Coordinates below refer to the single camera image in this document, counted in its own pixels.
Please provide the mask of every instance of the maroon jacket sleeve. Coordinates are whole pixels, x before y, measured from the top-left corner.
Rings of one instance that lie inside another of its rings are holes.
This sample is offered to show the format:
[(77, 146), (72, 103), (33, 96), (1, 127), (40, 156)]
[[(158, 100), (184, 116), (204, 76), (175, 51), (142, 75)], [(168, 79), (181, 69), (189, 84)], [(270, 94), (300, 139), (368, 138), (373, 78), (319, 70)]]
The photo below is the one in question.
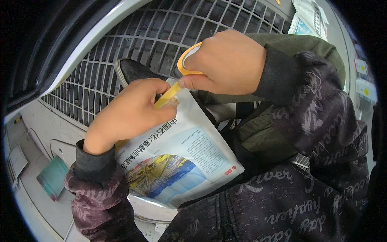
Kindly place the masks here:
[(71, 210), (77, 230), (90, 241), (147, 241), (134, 223), (115, 148), (102, 155), (82, 148), (83, 140), (77, 143), (77, 161), (65, 178), (66, 189), (75, 194)]

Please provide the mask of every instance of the hand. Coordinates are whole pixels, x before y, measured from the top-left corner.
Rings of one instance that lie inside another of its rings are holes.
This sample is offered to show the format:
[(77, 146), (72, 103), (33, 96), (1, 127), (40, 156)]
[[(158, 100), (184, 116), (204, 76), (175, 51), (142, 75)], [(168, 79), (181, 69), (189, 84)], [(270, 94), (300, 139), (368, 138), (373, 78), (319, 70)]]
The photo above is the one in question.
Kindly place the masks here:
[(132, 139), (176, 117), (176, 107), (153, 109), (156, 94), (165, 93), (169, 84), (158, 78), (136, 80), (109, 103), (90, 125), (83, 150), (102, 154), (123, 139)]
[(249, 37), (232, 29), (218, 32), (184, 61), (187, 70), (203, 74), (184, 76), (179, 86), (215, 94), (250, 94), (257, 90), (265, 60), (266, 49)]

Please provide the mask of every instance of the shoe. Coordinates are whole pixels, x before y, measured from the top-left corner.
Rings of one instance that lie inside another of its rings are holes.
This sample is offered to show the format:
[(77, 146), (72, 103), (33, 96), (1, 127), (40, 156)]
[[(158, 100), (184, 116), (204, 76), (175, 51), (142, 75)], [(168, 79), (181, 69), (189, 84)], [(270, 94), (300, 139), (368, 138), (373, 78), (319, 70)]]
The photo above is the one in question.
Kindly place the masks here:
[(166, 80), (167, 77), (153, 73), (148, 67), (128, 58), (118, 59), (115, 63), (115, 71), (121, 81), (122, 87), (127, 87), (132, 81), (145, 78), (160, 78)]

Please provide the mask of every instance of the folded newspaper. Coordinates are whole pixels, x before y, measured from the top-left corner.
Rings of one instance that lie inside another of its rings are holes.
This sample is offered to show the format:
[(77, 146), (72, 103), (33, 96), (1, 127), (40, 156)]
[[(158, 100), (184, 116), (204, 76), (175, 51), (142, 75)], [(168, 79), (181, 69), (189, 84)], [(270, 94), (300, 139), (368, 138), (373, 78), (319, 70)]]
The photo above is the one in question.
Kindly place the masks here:
[(313, 0), (292, 0), (296, 13), (294, 14), (288, 34), (306, 34), (319, 37), (325, 41), (329, 24), (324, 10)]
[(129, 193), (169, 208), (209, 194), (244, 171), (188, 89), (175, 83), (155, 108), (176, 118), (118, 147)]

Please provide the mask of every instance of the metal grate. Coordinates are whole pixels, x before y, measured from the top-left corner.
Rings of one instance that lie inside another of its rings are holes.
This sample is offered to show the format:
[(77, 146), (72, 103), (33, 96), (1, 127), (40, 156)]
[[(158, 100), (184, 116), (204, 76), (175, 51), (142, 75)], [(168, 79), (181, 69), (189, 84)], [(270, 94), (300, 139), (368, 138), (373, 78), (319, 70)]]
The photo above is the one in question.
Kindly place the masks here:
[(242, 33), (287, 33), (289, 27), (259, 1), (152, 1), (117, 24), (57, 89), (41, 99), (88, 127), (122, 90), (114, 72), (118, 58), (131, 58), (162, 76), (179, 78), (179, 56), (216, 32), (233, 28)]

